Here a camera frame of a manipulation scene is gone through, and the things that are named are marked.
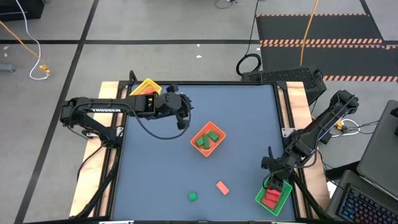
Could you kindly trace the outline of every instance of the laptop keyboard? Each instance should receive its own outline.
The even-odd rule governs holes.
[[[350,185],[337,215],[357,223],[398,224],[398,215]]]

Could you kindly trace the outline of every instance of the concrete floor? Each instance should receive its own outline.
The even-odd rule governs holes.
[[[398,40],[395,0],[366,2],[383,37]],[[78,40],[92,3],[93,0],[51,0],[40,20],[29,21],[30,32],[42,40]],[[213,3],[213,0],[100,0],[88,39],[248,39],[256,1],[240,0],[224,10],[215,8]],[[258,13],[310,13],[312,7],[313,0],[266,0],[259,3]],[[359,0],[321,0],[317,12],[364,11]],[[27,39],[23,22],[6,24]],[[256,27],[253,38],[258,39]],[[0,29],[0,39],[12,37]],[[85,45],[67,99],[96,97],[102,81],[125,80],[130,69],[140,80],[147,77],[155,80],[239,80],[234,68],[246,47],[246,44]],[[250,52],[258,52],[258,47],[253,45]],[[15,73],[0,73],[3,104],[0,107],[0,141],[5,146],[0,151],[2,223],[15,220],[76,45],[43,45],[42,50],[52,76],[38,82],[29,78],[35,58],[20,45],[0,45],[1,62],[17,67]],[[246,62],[242,70],[249,70],[254,63]],[[327,107],[335,91],[347,89],[359,97],[362,109],[350,117],[359,124],[377,120],[387,100],[398,100],[396,83],[326,82],[326,85],[328,91],[320,98],[314,113]],[[357,161],[369,138],[359,134],[332,139],[326,146],[320,146],[324,161],[331,166]],[[85,144],[58,124],[25,222],[68,217]]]

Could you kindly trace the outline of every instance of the blue-gray table surface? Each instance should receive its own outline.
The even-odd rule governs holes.
[[[127,119],[112,220],[294,220],[291,196],[278,217],[255,201],[269,173],[261,169],[267,147],[274,157],[283,151],[273,86],[179,88],[194,106],[180,138],[155,139],[135,118]],[[205,157],[190,140],[208,121],[226,138]],[[179,132],[175,117],[142,122],[159,136]],[[216,187],[220,180],[229,188],[227,195]],[[196,202],[188,199],[192,191]]]

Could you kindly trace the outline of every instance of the red block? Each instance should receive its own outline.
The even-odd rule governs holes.
[[[274,209],[274,208],[275,208],[275,205],[276,205],[275,202],[270,201],[270,200],[267,200],[267,199],[265,199],[265,198],[263,198],[263,199],[261,200],[261,203],[262,203],[263,205],[269,207],[270,209]]]
[[[278,197],[280,196],[280,192],[277,190],[271,190],[271,189],[267,189],[266,194],[274,194],[274,195],[278,195]]]
[[[274,194],[266,194],[266,196],[264,197],[266,200],[270,200],[273,201],[275,203],[279,202],[279,196],[278,195],[274,195]]]

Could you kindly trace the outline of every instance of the white cable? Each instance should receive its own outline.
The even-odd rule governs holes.
[[[34,79],[34,80],[46,80],[46,79],[50,76],[50,74],[46,74],[46,77],[43,77],[43,78],[35,78],[35,77],[32,76],[33,70],[37,67],[37,65],[38,65],[39,62],[40,62],[40,59],[42,58],[42,49],[40,48],[40,43],[39,43],[39,41],[37,41],[35,38],[33,38],[33,37],[30,35],[30,33],[29,33],[28,29],[27,29],[27,19],[26,19],[26,16],[25,16],[24,9],[22,8],[21,4],[19,4],[19,1],[18,1],[18,0],[15,0],[15,2],[18,4],[19,9],[21,9],[22,15],[24,16],[24,20],[25,20],[25,29],[26,29],[27,35],[28,35],[32,40],[34,40],[34,42],[37,43],[37,46],[39,46],[39,59],[37,59],[37,62],[36,62],[36,64],[33,66],[32,70],[30,71],[29,76],[31,77],[31,79]]]
[[[355,135],[355,134],[358,134],[358,133],[361,131],[361,128],[359,127],[359,125],[358,125],[355,121],[353,121],[352,119],[342,119],[341,121],[342,121],[342,122],[344,122],[344,121],[351,121],[352,123],[355,124],[355,126],[356,126],[356,128],[357,128],[358,130],[357,130],[356,132],[354,132],[354,133],[337,134],[337,135],[331,136],[332,138],[337,138],[337,137],[340,137],[340,136]]]

